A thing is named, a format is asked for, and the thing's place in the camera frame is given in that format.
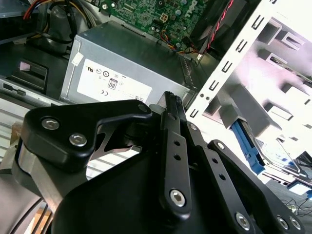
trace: white label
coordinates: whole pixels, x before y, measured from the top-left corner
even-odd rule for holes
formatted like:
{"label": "white label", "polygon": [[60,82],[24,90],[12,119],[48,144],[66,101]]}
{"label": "white label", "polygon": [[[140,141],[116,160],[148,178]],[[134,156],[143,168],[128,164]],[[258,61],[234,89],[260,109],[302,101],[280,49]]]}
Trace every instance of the white label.
{"label": "white label", "polygon": [[74,64],[77,67],[79,63],[81,62],[82,58],[83,58],[83,54],[77,52],[77,54],[74,56],[72,60],[72,64]]}
{"label": "white label", "polygon": [[137,99],[146,102],[152,88],[86,59],[77,92],[98,101]]}

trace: blue latch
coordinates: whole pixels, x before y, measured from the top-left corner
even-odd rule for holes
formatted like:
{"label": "blue latch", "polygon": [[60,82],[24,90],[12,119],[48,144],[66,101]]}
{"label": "blue latch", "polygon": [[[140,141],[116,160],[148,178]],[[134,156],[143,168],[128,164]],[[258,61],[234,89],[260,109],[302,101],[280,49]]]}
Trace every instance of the blue latch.
{"label": "blue latch", "polygon": [[258,150],[255,147],[251,147],[237,121],[231,126],[231,129],[233,130],[240,145],[240,148],[243,151],[252,171],[259,175],[265,170],[265,168],[259,163],[256,157],[256,155],[259,154]]}

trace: power supply unit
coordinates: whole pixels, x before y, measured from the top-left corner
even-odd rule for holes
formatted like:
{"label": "power supply unit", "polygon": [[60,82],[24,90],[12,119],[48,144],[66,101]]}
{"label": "power supply unit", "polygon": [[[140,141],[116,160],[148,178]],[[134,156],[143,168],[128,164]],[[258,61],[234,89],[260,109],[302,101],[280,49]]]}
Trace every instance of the power supply unit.
{"label": "power supply unit", "polygon": [[184,57],[110,21],[75,37],[61,100],[135,98],[149,105],[170,90],[186,105],[197,93],[191,69]]}

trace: gray metal plate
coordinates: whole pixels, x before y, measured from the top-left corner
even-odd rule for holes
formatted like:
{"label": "gray metal plate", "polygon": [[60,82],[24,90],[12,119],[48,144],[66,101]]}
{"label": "gray metal plate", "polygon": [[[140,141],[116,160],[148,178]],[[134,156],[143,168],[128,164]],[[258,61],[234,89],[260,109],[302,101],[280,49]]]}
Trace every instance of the gray metal plate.
{"label": "gray metal plate", "polygon": [[22,16],[28,7],[18,0],[0,0],[0,18]]}

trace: motherboard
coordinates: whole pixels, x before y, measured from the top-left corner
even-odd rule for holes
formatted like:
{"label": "motherboard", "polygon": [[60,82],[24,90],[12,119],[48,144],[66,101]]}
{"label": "motherboard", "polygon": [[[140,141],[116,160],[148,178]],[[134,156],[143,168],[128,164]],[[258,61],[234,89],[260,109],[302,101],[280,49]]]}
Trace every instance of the motherboard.
{"label": "motherboard", "polygon": [[157,39],[165,32],[179,50],[188,38],[208,0],[86,0],[127,24]]}

